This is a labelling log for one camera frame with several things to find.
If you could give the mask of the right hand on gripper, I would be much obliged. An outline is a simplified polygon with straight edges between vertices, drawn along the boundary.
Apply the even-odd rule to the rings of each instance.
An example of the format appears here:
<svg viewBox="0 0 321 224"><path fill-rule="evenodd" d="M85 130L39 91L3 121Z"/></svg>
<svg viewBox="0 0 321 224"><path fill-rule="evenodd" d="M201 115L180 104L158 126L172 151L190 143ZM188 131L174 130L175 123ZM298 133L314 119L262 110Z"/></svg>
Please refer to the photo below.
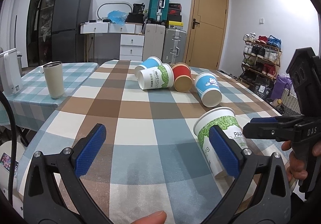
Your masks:
<svg viewBox="0 0 321 224"><path fill-rule="evenodd" d="M315 157L319 157L320 153L321 153L321 143L319 141L314 145L314 147L312 149L312 154ZM298 180L305 180L308 173L304 169L304 167L305 167L304 162L297 159L296 156L294 155L294 152L290 153L289 162L290 162L290 165L286 169L288 181L290 182L292 180L292 178L295 178Z"/></svg>

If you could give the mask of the left hand thumb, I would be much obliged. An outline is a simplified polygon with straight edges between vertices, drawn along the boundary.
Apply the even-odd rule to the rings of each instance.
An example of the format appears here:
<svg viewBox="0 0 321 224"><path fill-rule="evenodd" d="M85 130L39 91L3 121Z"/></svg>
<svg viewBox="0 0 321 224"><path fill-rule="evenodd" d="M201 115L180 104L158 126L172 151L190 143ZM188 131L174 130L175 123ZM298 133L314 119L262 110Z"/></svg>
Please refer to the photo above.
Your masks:
<svg viewBox="0 0 321 224"><path fill-rule="evenodd" d="M132 224L164 224L167 219L165 211L157 211L148 216L135 220Z"/></svg>

